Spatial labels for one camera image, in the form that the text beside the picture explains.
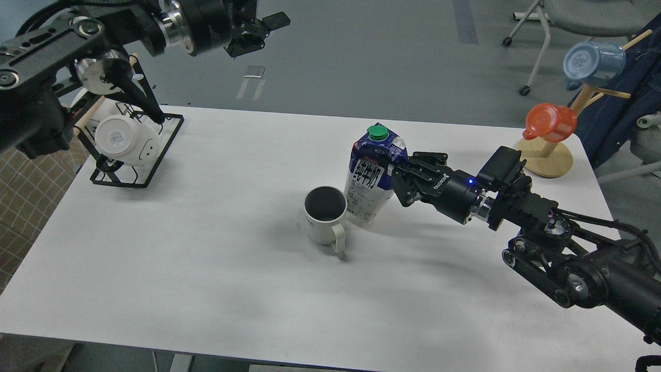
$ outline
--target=green bottle cap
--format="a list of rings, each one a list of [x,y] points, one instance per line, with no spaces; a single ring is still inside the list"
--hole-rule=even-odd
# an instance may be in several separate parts
[[[383,141],[388,138],[388,128],[382,125],[373,125],[368,128],[370,140]]]

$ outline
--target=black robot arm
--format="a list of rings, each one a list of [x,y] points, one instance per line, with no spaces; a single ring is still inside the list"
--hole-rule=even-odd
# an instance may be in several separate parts
[[[519,226],[502,251],[508,266],[560,306],[606,305],[641,330],[644,341],[661,345],[661,260],[646,232],[558,209],[557,202],[531,192],[520,155],[500,147],[472,176],[449,168],[447,154],[414,152],[408,165],[394,165],[393,189],[404,207],[422,201],[462,224],[477,217],[493,230],[503,220]],[[579,223],[633,238],[611,240]],[[573,238],[596,250],[589,252]]]
[[[192,56],[219,46],[231,57],[254,52],[290,23],[282,12],[259,20],[256,7],[256,0],[168,0],[164,9],[157,0],[59,0],[42,9],[0,44],[0,154],[12,146],[29,158],[68,149],[75,118],[101,95],[123,97],[163,122],[149,85],[132,81],[124,45],[139,40],[152,56],[177,44]],[[71,77],[56,83],[62,68]],[[91,94],[61,106],[58,98],[80,86]]]

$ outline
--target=mug handle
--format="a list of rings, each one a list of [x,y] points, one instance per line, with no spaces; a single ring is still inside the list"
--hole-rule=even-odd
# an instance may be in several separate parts
[[[346,246],[344,245],[346,232],[344,231],[342,224],[333,225],[332,231],[335,233],[335,241],[330,245],[336,253],[341,254],[346,249]]]

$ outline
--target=gray floor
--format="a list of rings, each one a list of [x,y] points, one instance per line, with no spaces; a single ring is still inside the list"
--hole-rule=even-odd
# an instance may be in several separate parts
[[[534,105],[565,105],[573,96],[562,88],[561,62],[572,45],[585,40],[552,29],[532,93],[519,96],[543,33],[531,21],[511,47],[503,47],[501,40],[514,27],[512,11],[524,11],[529,2],[270,0],[260,3],[260,16],[285,11],[292,24],[274,32],[260,52],[233,60],[223,50],[192,58],[174,48],[151,58],[140,45],[128,49],[143,56],[141,63],[163,104],[523,128]],[[11,3],[0,0],[3,39],[18,28],[17,20],[44,4],[22,1],[19,8]],[[660,0],[637,4],[650,19],[661,11]],[[265,66],[264,87],[255,99],[258,81],[249,81],[239,98],[250,65]],[[597,175],[638,163],[625,146]],[[658,246],[660,186],[658,178],[645,176],[602,188],[613,216],[649,229]],[[159,371],[167,371],[172,354],[158,352],[157,359]],[[248,371],[248,366],[199,356],[192,370]],[[65,370],[152,371],[153,365],[147,350],[86,344],[76,347]]]

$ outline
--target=mug rack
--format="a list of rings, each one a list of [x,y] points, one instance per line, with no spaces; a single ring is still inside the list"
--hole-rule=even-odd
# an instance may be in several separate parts
[[[159,141],[164,145],[158,158],[151,165],[132,166],[128,164],[121,165],[115,162],[110,163],[111,167],[115,165],[115,170],[101,171],[99,169],[99,164],[106,163],[108,158],[100,154],[95,148],[95,145],[90,139],[94,138],[94,136],[89,132],[89,129],[86,128],[85,130],[80,130],[77,135],[78,139],[97,163],[97,167],[90,176],[90,181],[95,185],[144,189],[149,186],[154,174],[156,174],[167,150],[170,148],[172,141],[175,139],[181,125],[184,123],[184,117],[180,114],[165,113],[165,122],[163,124],[156,124],[146,113],[143,111],[136,111],[129,104],[117,102],[115,105],[122,115],[128,115],[130,118],[152,126],[154,129],[158,128],[157,132],[159,135]]]

